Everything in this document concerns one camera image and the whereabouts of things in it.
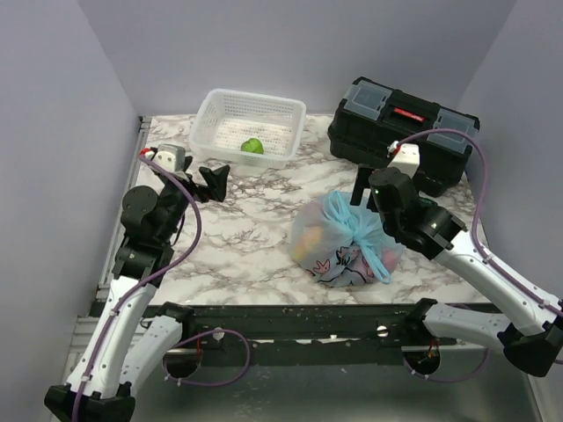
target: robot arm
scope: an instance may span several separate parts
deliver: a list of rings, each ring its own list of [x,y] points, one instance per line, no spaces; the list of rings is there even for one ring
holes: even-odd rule
[[[186,173],[192,158],[186,157],[183,148],[163,144],[158,149],[145,149],[142,154],[172,174],[195,200],[224,200],[229,166],[215,171],[201,167],[207,182],[201,186]],[[165,303],[129,351],[136,326],[163,279],[164,275],[157,273],[165,271],[172,261],[171,238],[189,203],[171,180],[158,176],[165,183],[161,193],[137,186],[123,198],[121,223],[126,232],[115,256],[106,306],[66,384],[51,387],[45,397],[45,405],[61,421],[130,420],[135,394],[156,364],[181,339],[195,334],[193,311]],[[140,281],[150,276],[152,280],[140,287]]]
[[[459,274],[502,312],[482,314],[429,301],[420,313],[424,328],[433,337],[459,338],[502,350],[522,371],[545,376],[563,346],[563,321],[543,304],[557,304],[560,309],[559,299],[494,257],[498,266],[542,299],[543,304],[537,304],[489,265],[490,258],[478,253],[463,222],[419,196],[411,179],[420,159],[418,147],[404,147],[410,148],[397,154],[388,167],[359,170],[353,201],[357,203],[368,187],[373,198],[370,205],[379,212],[388,235]]]

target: plastic basket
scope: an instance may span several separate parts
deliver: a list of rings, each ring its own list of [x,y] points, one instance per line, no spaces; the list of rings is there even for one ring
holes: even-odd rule
[[[296,154],[305,110],[294,99],[213,90],[195,117],[190,148],[206,158],[282,169]],[[263,155],[240,150],[249,138],[260,139]]]

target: blue plastic bag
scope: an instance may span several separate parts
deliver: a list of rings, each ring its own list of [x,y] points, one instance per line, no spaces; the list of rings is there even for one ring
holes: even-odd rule
[[[391,283],[405,247],[387,236],[378,213],[350,205],[350,193],[328,193],[299,210],[289,253],[317,281],[330,287]]]

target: marble table surface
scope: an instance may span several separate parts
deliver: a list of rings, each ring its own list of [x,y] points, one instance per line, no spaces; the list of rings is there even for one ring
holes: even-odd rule
[[[153,118],[147,146],[182,145],[194,116]],[[464,280],[420,254],[406,251],[390,285],[326,287],[316,283],[287,253],[291,222],[309,200],[332,190],[351,192],[356,166],[330,154],[326,129],[332,116],[308,116],[297,157],[283,170],[231,164],[223,203],[201,205],[203,236],[195,252],[165,276],[152,301],[185,304],[355,304],[412,303],[422,297],[440,302],[486,302]],[[227,164],[194,157],[190,172],[202,182],[200,165]],[[160,190],[162,183],[142,165],[137,185]],[[474,201],[467,180],[437,202],[471,224]],[[183,251],[194,237],[193,213],[175,247]]]

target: green vegetable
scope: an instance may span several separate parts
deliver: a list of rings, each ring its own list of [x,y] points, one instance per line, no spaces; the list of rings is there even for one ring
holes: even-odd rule
[[[264,147],[258,138],[250,138],[248,141],[243,142],[240,150],[244,152],[252,152],[254,154],[264,154]]]

